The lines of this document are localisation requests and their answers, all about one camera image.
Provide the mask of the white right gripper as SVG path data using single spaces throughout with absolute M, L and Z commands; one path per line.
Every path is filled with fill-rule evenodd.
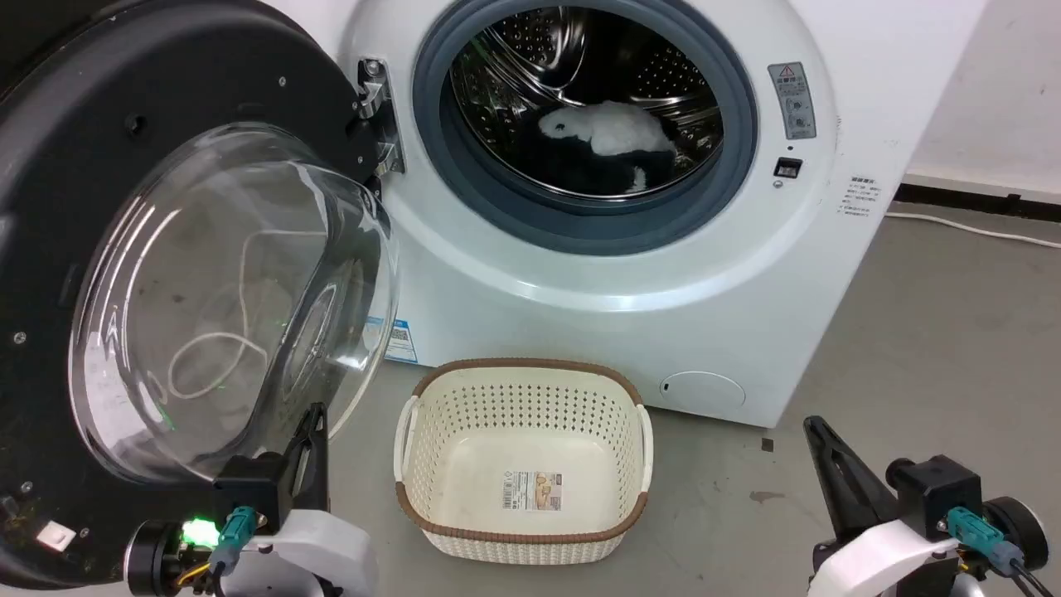
M 953 507 L 938 522 L 941 539 L 926 539 L 894 521 L 890 488 L 822 416 L 808 416 L 803 429 L 835 539 L 850 541 L 837 549 L 818 547 L 827 559 L 811 576 L 811 596 L 986 596 L 991 574 L 1023 596 L 1051 594 L 1034 574 L 1049 563 L 1049 538 L 1022 502 L 984 502 L 978 515 Z

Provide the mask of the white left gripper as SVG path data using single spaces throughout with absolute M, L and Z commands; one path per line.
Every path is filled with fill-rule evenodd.
M 280 505 L 292 510 L 274 534 L 262 515 L 237 507 L 215 521 L 147 521 L 133 534 L 123 578 L 133 596 L 375 596 L 371 539 L 330 511 L 328 408 L 308 409 L 283 453 Z

